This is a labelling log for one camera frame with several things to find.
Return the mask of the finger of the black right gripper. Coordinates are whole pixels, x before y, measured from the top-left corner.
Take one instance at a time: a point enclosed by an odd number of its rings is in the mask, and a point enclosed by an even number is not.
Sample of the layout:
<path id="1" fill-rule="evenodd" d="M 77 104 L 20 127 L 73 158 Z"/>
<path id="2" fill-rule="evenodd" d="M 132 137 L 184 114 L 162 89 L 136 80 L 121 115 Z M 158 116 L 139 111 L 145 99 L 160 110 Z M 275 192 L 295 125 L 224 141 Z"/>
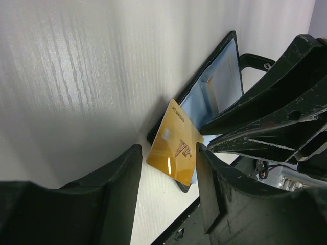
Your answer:
<path id="1" fill-rule="evenodd" d="M 305 161 L 326 149 L 326 87 L 315 86 L 277 111 L 211 141 L 214 153 L 278 163 Z"/>
<path id="2" fill-rule="evenodd" d="M 272 68 L 232 106 L 207 122 L 202 135 L 224 134 L 292 102 L 326 75 L 326 39 L 298 35 Z"/>

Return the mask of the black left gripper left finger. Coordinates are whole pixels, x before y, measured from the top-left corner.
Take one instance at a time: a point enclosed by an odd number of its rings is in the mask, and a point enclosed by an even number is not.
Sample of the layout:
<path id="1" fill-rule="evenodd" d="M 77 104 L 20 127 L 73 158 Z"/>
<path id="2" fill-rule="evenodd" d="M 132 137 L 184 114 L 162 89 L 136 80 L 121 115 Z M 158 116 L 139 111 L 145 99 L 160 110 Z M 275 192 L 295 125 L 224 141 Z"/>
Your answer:
<path id="1" fill-rule="evenodd" d="M 142 168 L 134 144 L 59 189 L 1 182 L 1 244 L 130 244 Z"/>

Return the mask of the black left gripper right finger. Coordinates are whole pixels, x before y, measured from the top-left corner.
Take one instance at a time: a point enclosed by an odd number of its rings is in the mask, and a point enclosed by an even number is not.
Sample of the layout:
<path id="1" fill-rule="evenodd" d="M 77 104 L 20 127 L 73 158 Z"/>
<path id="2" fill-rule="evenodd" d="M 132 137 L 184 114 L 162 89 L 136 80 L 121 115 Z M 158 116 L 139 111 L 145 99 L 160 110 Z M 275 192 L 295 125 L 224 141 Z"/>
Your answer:
<path id="1" fill-rule="evenodd" d="M 203 224 L 211 244 L 326 244 L 326 189 L 278 189 L 196 146 Z"/>

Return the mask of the black leather card holder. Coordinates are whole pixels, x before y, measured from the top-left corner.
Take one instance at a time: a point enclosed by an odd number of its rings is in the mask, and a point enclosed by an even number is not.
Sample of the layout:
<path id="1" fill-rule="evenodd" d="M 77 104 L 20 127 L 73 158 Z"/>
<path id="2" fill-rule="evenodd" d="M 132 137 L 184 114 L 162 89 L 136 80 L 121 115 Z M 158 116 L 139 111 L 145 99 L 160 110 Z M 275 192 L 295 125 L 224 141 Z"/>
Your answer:
<path id="1" fill-rule="evenodd" d="M 177 97 L 177 103 L 197 129 L 243 96 L 242 70 L 267 72 L 274 61 L 254 54 L 239 54 L 237 35 L 230 31 Z"/>

